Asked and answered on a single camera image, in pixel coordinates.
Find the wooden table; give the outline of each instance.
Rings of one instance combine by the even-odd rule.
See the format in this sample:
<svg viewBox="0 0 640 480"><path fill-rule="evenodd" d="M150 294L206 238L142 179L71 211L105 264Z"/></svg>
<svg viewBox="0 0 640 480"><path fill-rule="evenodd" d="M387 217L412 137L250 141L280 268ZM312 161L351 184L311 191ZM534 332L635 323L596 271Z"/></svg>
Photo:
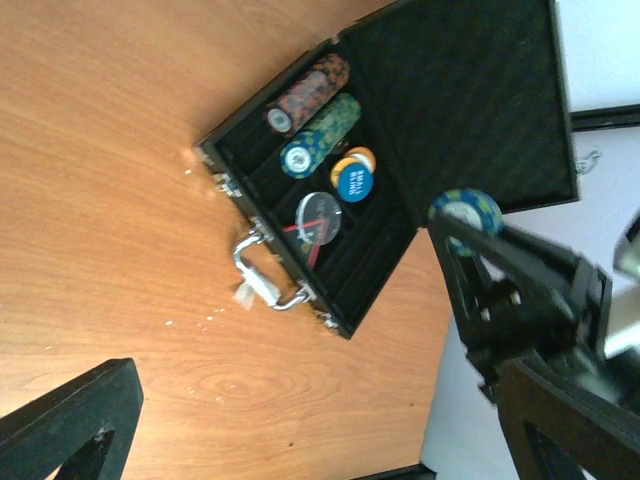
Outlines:
<svg viewBox="0 0 640 480"><path fill-rule="evenodd" d="M306 306L245 311L243 222L189 149L384 3L2 2L0 415L130 356L145 404L125 478L338 479L418 460L450 315L426 232L349 342Z"/></svg>

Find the case handle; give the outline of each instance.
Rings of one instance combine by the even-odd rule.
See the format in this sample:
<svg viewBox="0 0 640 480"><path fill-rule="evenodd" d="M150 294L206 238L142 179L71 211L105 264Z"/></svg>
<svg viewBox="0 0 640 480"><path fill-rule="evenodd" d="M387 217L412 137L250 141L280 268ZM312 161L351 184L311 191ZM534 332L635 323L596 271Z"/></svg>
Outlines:
<svg viewBox="0 0 640 480"><path fill-rule="evenodd" d="M274 310L289 310L300 303L313 299L312 294L304 285L301 285L295 295L286 302L280 300L280 290L269 280L260 270L242 258L242 252L252 245L259 245L264 242L264 235L256 227L249 229L249 236L240 240L233 249L232 257L245 281L262 297L265 303Z"/></svg>

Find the green poker chip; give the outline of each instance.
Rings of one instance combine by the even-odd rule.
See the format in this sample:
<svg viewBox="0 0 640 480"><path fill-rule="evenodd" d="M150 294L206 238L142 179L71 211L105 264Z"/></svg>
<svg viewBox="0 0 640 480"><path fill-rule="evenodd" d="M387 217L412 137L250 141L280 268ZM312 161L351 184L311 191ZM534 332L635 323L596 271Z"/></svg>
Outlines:
<svg viewBox="0 0 640 480"><path fill-rule="evenodd" d="M282 171L292 178L310 176L360 119L358 101L340 94L298 132L280 152Z"/></svg>
<svg viewBox="0 0 640 480"><path fill-rule="evenodd" d="M438 196L429 208L429 218L439 214L452 215L491 236L497 236L504 226L502 211L496 201L471 188L449 190ZM451 244L459 256L473 255L473 251L459 240L451 239Z"/></svg>

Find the black case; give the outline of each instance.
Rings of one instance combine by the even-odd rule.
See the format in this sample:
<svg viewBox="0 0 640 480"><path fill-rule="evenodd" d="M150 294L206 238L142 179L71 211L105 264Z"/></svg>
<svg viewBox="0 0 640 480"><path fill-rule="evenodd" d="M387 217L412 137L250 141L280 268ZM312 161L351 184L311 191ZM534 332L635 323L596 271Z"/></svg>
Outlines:
<svg viewBox="0 0 640 480"><path fill-rule="evenodd" d="M577 200L555 13L549 0L394 3L302 55L198 145L342 336L355 332L440 193L476 188L505 213ZM290 178L279 160L289 139L265 114L329 52L351 65L343 91L362 106L346 138L373 150L378 168L368 197L341 203L341 231L312 270L283 228L306 194L335 193L329 172L341 156Z"/></svg>

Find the black foam lining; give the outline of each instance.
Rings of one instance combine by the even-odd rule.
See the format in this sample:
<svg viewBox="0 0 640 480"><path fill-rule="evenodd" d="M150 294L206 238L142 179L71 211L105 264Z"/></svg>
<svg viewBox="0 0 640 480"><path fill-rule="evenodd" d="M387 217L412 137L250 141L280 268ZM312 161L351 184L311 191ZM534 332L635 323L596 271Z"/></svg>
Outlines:
<svg viewBox="0 0 640 480"><path fill-rule="evenodd" d="M362 103L353 87L349 83L342 91L351 93ZM330 171L343 157L340 153L329 155L308 178L295 180L287 176L280 166L280 151L289 139L272 132L264 119L267 104L281 93L280 90L274 92L232 127L216 148L226 162L240 169L258 201L277 219L279 224L274 228L293 225L298 203L309 193L329 192L339 201L342 227L333 241L320 248L314 274L341 317L355 330L410 244L415 226L409 220L406 202L398 195L394 176L390 175L390 162L385 157L387 148L372 130L366 113L345 137L349 147L366 146L376 154L373 190L364 200L343 202L331 185ZM287 241L303 263L298 246L290 239Z"/></svg>
<svg viewBox="0 0 640 480"><path fill-rule="evenodd" d="M506 212L577 198L553 8L412 0L341 35L423 219L451 188Z"/></svg>

